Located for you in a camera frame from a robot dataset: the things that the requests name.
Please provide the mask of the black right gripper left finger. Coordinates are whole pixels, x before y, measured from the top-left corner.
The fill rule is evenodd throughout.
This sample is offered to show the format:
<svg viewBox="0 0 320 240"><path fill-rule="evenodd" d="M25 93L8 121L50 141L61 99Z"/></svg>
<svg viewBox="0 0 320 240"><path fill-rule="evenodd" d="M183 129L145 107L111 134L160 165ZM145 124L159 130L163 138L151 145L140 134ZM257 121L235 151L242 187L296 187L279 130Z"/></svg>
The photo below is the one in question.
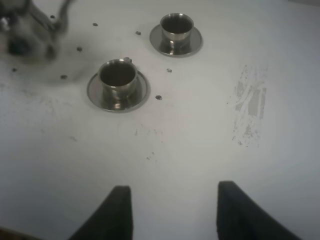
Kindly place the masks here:
<svg viewBox="0 0 320 240"><path fill-rule="evenodd" d="M134 220L131 188L115 186L71 240L132 240Z"/></svg>

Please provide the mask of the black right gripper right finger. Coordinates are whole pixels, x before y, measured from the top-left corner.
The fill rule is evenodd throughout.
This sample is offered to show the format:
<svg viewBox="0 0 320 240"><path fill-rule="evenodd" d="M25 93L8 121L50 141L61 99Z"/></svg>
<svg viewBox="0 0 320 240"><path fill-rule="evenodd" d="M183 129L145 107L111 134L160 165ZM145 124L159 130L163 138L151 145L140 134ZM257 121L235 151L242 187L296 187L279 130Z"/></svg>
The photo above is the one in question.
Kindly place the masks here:
<svg viewBox="0 0 320 240"><path fill-rule="evenodd" d="M299 240L259 207L235 182L217 191L216 230L220 240Z"/></svg>

